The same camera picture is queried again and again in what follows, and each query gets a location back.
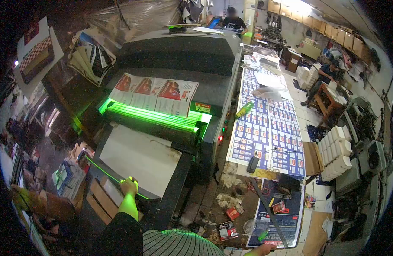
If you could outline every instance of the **blue printed sheet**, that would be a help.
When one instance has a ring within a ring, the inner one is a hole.
[[[277,76],[265,69],[263,73],[286,86],[282,75]],[[255,107],[235,120],[226,160],[247,166],[250,158],[256,156],[259,169],[303,179],[303,145],[293,102],[274,102],[253,96],[252,92],[259,87],[255,72],[243,69],[238,111],[249,101],[254,102]]]
[[[283,233],[284,238],[287,241],[288,247],[295,247],[300,234],[303,200],[305,195],[304,186],[301,186],[301,191],[293,191],[291,195],[280,194],[277,191],[277,182],[275,181],[264,179],[262,180],[262,187],[264,188],[263,192],[266,202],[270,202],[271,199],[274,198],[272,205],[275,205],[283,200],[285,207],[289,209],[288,213],[276,213],[274,216]],[[269,222],[270,231],[265,240],[262,242],[258,240],[257,236],[249,236],[246,247],[256,247],[265,243],[274,244],[278,248],[284,248],[279,233],[273,225],[273,222],[270,220],[270,216],[268,215],[264,205],[260,200],[258,201],[255,219]]]
[[[270,126],[266,110],[267,100],[252,95],[252,92],[259,88],[254,71],[244,69],[242,76],[238,110],[250,101],[255,103],[255,107],[245,116],[235,120],[227,160],[247,166],[250,158],[256,156],[259,158],[258,168],[268,169]]]

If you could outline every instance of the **black sleeve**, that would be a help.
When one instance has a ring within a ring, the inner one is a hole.
[[[245,25],[245,22],[242,20],[242,18],[239,18],[239,22],[241,24],[241,27],[245,29],[246,25]]]
[[[92,247],[93,255],[142,255],[140,225],[129,214],[119,212]]]
[[[229,18],[225,17],[224,20],[222,21],[223,26],[225,27],[229,23]]]

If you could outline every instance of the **worktable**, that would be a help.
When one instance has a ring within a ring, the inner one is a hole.
[[[303,179],[305,176],[300,128],[291,102],[273,102],[252,96],[252,91],[259,88],[252,73],[251,70],[243,69],[237,110],[245,104],[245,101],[255,102],[255,108],[234,122],[216,199],[208,214],[203,237],[224,247],[245,248],[260,245],[257,237],[244,234],[246,221],[268,219],[262,209],[263,206],[260,206],[259,197],[249,188],[251,185],[248,185],[250,177],[255,177],[260,186],[262,182],[264,183],[263,192],[269,202],[274,198],[272,205],[284,200],[286,208],[290,208],[289,213],[276,214],[276,219],[288,241],[289,248],[293,248],[297,245],[300,234],[305,187],[302,185],[301,191],[285,196],[277,192],[276,185],[279,172],[297,179]],[[283,76],[280,77],[280,81],[284,82]],[[249,174],[246,172],[246,167],[252,155],[260,156],[261,161],[255,172]],[[242,195],[235,191],[235,186],[238,184],[247,187]],[[240,203],[245,210],[234,220],[239,236],[220,242],[219,232],[215,225],[229,221],[225,211],[237,203]],[[272,225],[265,242],[277,244],[278,248],[283,248],[276,229]]]
[[[319,90],[314,95],[312,102],[307,105],[307,107],[314,107],[320,109],[323,113],[323,119],[318,124],[317,128],[321,127],[324,122],[329,120],[329,118],[334,114],[341,115],[345,108],[345,105],[337,102],[333,95],[329,92],[327,84],[322,82]]]

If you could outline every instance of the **warning label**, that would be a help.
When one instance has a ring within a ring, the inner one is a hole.
[[[195,102],[195,110],[211,113],[211,105]]]

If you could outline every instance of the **seated man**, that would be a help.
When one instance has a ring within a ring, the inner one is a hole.
[[[337,77],[337,72],[340,70],[338,67],[338,61],[336,59],[332,60],[332,64],[324,64],[319,69],[319,79],[316,81],[316,84],[309,90],[309,95],[307,96],[307,100],[300,103],[302,106],[308,105],[312,102],[314,95],[319,90],[322,82],[329,84],[330,81],[334,81]]]

